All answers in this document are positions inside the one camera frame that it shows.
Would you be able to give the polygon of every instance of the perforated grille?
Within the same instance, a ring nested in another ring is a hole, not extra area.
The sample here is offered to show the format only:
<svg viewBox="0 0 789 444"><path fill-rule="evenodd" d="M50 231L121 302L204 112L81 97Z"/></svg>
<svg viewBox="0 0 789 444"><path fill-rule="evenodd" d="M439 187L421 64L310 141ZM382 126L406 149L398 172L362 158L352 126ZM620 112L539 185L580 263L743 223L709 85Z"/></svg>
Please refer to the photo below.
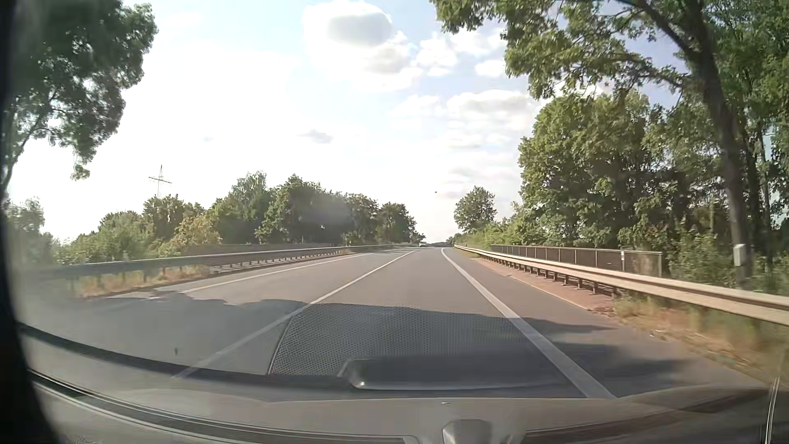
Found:
<svg viewBox="0 0 789 444"><path fill-rule="evenodd" d="M408 307L316 304L290 320L272 374L337 374L348 359L523 352L531 343L504 318Z"/></svg>

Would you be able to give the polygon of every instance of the windshield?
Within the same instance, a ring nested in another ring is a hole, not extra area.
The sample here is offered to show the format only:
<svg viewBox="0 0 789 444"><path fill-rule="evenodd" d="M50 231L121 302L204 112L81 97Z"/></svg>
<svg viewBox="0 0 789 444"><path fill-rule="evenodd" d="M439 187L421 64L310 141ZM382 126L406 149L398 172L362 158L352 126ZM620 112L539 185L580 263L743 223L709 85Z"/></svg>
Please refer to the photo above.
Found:
<svg viewBox="0 0 789 444"><path fill-rule="evenodd" d="M12 36L6 268L66 435L113 441L77 398L383 441L789 430L786 5L19 0Z"/></svg>

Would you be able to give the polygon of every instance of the metal fence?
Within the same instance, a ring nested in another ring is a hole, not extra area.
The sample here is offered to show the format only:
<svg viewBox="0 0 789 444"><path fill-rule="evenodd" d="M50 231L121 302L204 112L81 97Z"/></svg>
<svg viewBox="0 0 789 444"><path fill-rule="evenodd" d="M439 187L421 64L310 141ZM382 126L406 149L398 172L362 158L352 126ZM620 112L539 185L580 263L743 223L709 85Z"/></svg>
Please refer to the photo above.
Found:
<svg viewBox="0 0 789 444"><path fill-rule="evenodd" d="M660 251L533 245L491 245L491 251L524 258L663 277L663 253Z"/></svg>

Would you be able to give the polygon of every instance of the metal guardrail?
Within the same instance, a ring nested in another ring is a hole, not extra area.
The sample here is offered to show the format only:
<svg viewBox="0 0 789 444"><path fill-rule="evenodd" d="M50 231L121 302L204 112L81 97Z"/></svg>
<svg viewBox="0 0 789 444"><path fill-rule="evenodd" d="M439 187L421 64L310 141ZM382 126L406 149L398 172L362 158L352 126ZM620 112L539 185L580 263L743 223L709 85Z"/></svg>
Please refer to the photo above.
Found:
<svg viewBox="0 0 789 444"><path fill-rule="evenodd" d="M343 250L362 252L382 250L400 245L332 246L325 248L302 248L298 250L253 251L248 253L205 254L201 256L178 256L174 258L138 259L135 261L98 262L92 264L60 265L28 271L28 275L40 280L75 279L83 276L121 274L142 270L144 276L161 269L189 265L235 265L252 262L276 262L284 259L310 258L337 254Z"/></svg>
<svg viewBox="0 0 789 444"><path fill-rule="evenodd" d="M524 258L514 254L479 250L467 246L455 245L454 247L528 273L535 273L538 276L544 275L553 280L563 280L565 284L575 283L579 288L589 286L593 292L597 292L599 285L602 284L610 288L632 290L646 295L656 295L700 307L739 314L748 318L789 325L789 297L786 296L746 292L714 285Z"/></svg>

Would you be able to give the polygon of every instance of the white lane marking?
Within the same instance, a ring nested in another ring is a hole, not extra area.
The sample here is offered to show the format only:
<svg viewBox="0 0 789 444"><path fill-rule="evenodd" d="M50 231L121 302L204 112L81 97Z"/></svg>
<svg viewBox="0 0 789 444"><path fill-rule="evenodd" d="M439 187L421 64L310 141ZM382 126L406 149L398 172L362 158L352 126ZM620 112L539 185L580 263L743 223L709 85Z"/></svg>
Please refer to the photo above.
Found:
<svg viewBox="0 0 789 444"><path fill-rule="evenodd" d="M288 319L292 318L293 316L301 313L304 310L307 310L311 305L319 303L320 301L322 301L322 300L324 300L324 299L326 299L328 297L331 297L331 296L337 294L338 292L341 292L342 290L350 287L353 284L356 284L358 281L360 281L362 279L365 279L367 276L370 276L371 274L373 274L376 271L382 269L383 267L391 264L394 261L397 261L400 258L404 258L405 256L408 256L411 253L413 253L413 250L409 251L406 254L402 254L400 256L397 256L396 258L392 259L391 261L381 265L380 267L378 267L378 268L376 268L376 269L374 269L372 271L366 272L365 274L357 277L356 279L350 281L349 283L341 286L340 288L332 290L331 292L328 292L327 294L319 297L318 299L315 299L311 303L308 303L308 304L304 305L303 307L299 308L298 310L291 311L290 313L286 314L285 316L282 316L281 318L277 319L276 321L272 322L271 324L266 325L262 329L259 329L256 332L251 333L251 334L247 335L246 337L241 338L240 340L236 341L235 343L233 343L231 345L228 345L227 347L223 348L222 350L219 350L218 352L216 352L213 355L207 357L206 359L203 359L199 363L196 363L195 365L183 370L181 373L176 374L172 378L186 378L187 376L189 376L190 374L192 374L195 371L199 370L200 368L203 368L203 367L207 366L208 364L216 361L217 359L221 358L222 356L226 355L227 353L232 352L236 348L239 348L242 345L246 344L247 342L250 342L251 340L255 339L256 337L260 336L261 334L266 333L267 331L273 329L277 325L282 324L283 322L287 321Z"/></svg>
<svg viewBox="0 0 789 444"><path fill-rule="evenodd" d="M518 316L511 308L505 305L503 302L499 300L499 298L495 297L493 293L491 293L487 288L485 288L482 284L480 284L476 279L471 277L464 269L460 268L460 265L454 263L452 259L449 259L449 256L444 252L446 248L441 249L441 254L443 254L444 258L449 261L452 266L455 267L456 270L460 274L465 277L468 282L473 285L477 291L482 294L493 306L503 314L507 320L512 322L515 325L515 328L523 333L523 336L526 337L529 341L532 341L542 353L548 358L556 368L559 369L567 379L578 387L586 397L589 398L605 398L605 399L616 399L616 397L611 394L605 387L603 387L600 382L598 382L595 378L592 377L591 374L587 373L584 369L582 369L578 364L575 363L572 359L570 359L567 355L565 355L561 350L559 350L551 341L548 340L545 336L540 334L540 332L536 331L534 327L532 327L528 322L524 321L523 318Z"/></svg>
<svg viewBox="0 0 789 444"><path fill-rule="evenodd" d="M346 259L360 258L362 256L367 256L368 254L372 254L372 253L349 254L348 256L345 256L344 258L340 258L340 259L332 259L330 261L325 261L325 262L315 262L315 263L312 263L312 264L300 265L298 267L293 267L293 268L289 268L289 269L280 269L280 270L277 270L277 271L270 271L268 273L256 274L255 276L240 277L238 279L226 280L224 282L218 282L216 284L204 285L203 287L187 288L185 290L181 290L181 292L184 292L184 293L186 293L186 292L199 292L200 290L205 290L205 289L208 289L208 288L218 287L219 285L234 284L236 282L241 282L243 280L250 280L250 279L255 279L257 277L270 276L272 274L284 273L284 272L288 272L288 271L293 271L295 269L305 269L307 267L314 267L314 266L317 266L317 265L329 264L329 263L337 262L337 261L345 261Z"/></svg>

